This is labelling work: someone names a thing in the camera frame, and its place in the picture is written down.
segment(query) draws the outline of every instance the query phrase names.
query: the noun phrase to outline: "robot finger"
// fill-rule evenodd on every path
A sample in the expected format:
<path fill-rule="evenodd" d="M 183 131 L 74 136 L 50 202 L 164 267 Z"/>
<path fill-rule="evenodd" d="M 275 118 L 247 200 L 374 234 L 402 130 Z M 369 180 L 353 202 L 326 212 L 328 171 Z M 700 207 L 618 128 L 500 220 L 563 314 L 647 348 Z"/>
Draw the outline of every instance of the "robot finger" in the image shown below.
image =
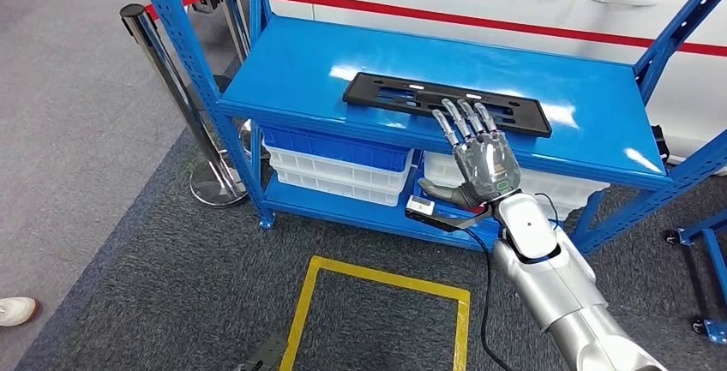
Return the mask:
<path fill-rule="evenodd" d="M 478 101 L 475 103 L 475 109 L 479 112 L 479 115 L 482 116 L 482 119 L 484 120 L 484 127 L 490 132 L 496 131 L 497 125 L 495 125 L 495 120 L 492 119 L 490 112 L 487 111 L 487 107 Z"/>
<path fill-rule="evenodd" d="M 439 110 L 432 110 L 432 116 L 436 118 L 439 126 L 442 127 L 442 131 L 444 131 L 444 136 L 447 138 L 447 141 L 449 141 L 449 144 L 451 144 L 452 147 L 458 146 L 460 144 L 460 141 L 457 140 L 457 135 L 454 134 L 452 127 L 449 126 L 449 121 L 447 121 L 447 118 L 444 116 L 444 114 L 442 114 L 442 112 Z"/>
<path fill-rule="evenodd" d="M 454 105 L 454 103 L 450 99 L 443 99 L 442 105 L 444 105 L 444 108 L 449 111 L 449 115 L 452 116 L 454 123 L 457 124 L 457 128 L 460 129 L 460 134 L 462 134 L 462 138 L 464 138 L 465 141 L 471 140 L 473 138 L 472 130 L 470 129 L 470 126 L 467 125 L 467 123 L 465 122 L 465 119 L 462 118 L 460 110 L 457 109 L 457 106 Z"/>
<path fill-rule="evenodd" d="M 457 104 L 460 105 L 462 111 L 464 111 L 467 115 L 467 120 L 469 120 L 470 124 L 472 124 L 472 127 L 475 129 L 475 134 L 483 133 L 485 129 L 482 126 L 482 123 L 479 122 L 479 117 L 477 113 L 472 109 L 470 103 L 464 101 L 463 99 L 458 99 Z"/>

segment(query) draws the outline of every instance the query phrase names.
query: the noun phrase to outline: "blue storage bin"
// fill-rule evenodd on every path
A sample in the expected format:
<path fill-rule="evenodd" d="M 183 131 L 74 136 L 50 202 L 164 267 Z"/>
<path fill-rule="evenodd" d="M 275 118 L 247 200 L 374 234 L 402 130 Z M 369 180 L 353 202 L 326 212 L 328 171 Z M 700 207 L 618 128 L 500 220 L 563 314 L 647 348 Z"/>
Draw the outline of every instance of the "blue storage bin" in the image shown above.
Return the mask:
<path fill-rule="evenodd" d="M 265 144 L 270 147 L 388 171 L 402 172 L 407 166 L 406 159 L 411 151 L 408 147 L 344 138 L 306 129 L 278 129 L 267 125 L 261 125 L 260 129 L 265 135 Z"/>

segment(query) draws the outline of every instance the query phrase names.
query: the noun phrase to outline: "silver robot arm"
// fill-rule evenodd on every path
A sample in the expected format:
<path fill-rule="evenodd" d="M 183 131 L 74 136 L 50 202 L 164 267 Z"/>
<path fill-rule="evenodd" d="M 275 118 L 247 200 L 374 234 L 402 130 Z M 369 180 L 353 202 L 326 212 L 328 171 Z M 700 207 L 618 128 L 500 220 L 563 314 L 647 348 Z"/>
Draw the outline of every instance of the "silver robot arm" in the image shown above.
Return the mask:
<path fill-rule="evenodd" d="M 475 104 L 483 126 L 471 106 L 458 101 L 470 128 L 450 100 L 444 99 L 442 104 L 464 142 L 459 141 L 441 112 L 433 114 L 453 145 L 454 158 L 466 182 L 458 188 L 447 188 L 423 178 L 419 184 L 427 195 L 440 200 L 466 207 L 483 203 L 491 207 L 502 227 L 493 249 L 496 266 L 513 281 L 532 318 L 542 332 L 555 340 L 570 369 L 665 370 L 609 314 L 593 270 L 568 236 L 559 227 L 552 227 L 532 196 L 520 192 L 520 167 L 484 105 Z M 430 224 L 435 221 L 445 229 L 466 226 L 432 217 L 433 206 L 428 210 L 419 204 L 412 206 L 419 207 L 413 212 L 415 216 L 410 215 L 412 218 Z"/>

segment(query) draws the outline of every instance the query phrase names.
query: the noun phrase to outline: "blue metal shelf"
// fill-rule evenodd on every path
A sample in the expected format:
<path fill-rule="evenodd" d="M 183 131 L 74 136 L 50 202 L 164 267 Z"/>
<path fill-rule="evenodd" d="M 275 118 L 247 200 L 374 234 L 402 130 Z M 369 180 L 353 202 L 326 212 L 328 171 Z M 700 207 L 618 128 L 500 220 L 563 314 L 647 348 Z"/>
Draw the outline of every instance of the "blue metal shelf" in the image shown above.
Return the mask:
<path fill-rule="evenodd" d="M 474 250 L 480 249 L 478 244 L 465 232 L 445 233 L 405 217 L 404 206 L 412 193 L 412 184 L 413 179 L 410 176 L 404 191 L 401 193 L 398 206 L 380 206 L 371 202 L 279 183 L 277 176 L 273 176 L 265 190 L 265 203 L 273 210 L 356 225 L 440 244 Z M 480 223 L 479 226 L 480 228 L 475 230 L 476 234 L 491 249 L 499 225 L 493 220 L 489 220 L 487 223 Z"/>
<path fill-rule="evenodd" d="M 433 118 L 341 101 L 358 71 L 539 100 L 553 135 L 508 133 L 526 168 L 640 188 L 670 183 L 634 73 L 619 63 L 274 16 L 219 108 L 261 123 L 451 152 Z"/>
<path fill-rule="evenodd" d="M 250 0 L 252 52 L 224 96 L 182 0 L 151 1 L 263 227 L 280 210 L 473 248 L 468 238 L 407 220 L 403 201 L 378 206 L 277 181 L 262 188 L 259 159 L 246 160 L 233 117 L 449 153 L 432 119 L 343 103 L 345 87 L 359 70 L 540 100 L 553 135 L 509 133 L 521 165 L 642 188 L 594 227 L 591 218 L 603 196 L 589 198 L 571 235 L 585 253 L 727 165 L 725 130 L 667 175 L 644 106 L 669 57 L 721 0 L 689 0 L 634 66 L 301 21 L 274 15 L 269 0 Z M 405 189 L 402 198 L 410 192 Z"/>

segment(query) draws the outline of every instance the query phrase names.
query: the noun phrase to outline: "shelf top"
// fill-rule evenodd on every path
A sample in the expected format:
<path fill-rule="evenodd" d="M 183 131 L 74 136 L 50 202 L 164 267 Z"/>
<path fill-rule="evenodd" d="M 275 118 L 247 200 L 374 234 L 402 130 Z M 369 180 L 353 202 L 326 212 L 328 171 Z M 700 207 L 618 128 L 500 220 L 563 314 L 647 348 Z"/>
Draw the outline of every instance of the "shelf top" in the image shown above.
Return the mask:
<path fill-rule="evenodd" d="M 507 132 L 526 168 L 642 188 L 669 181 L 620 63 L 276 16 L 219 105 L 261 123 L 451 152 L 433 118 L 344 103 L 359 71 L 539 100 L 552 136 Z"/>

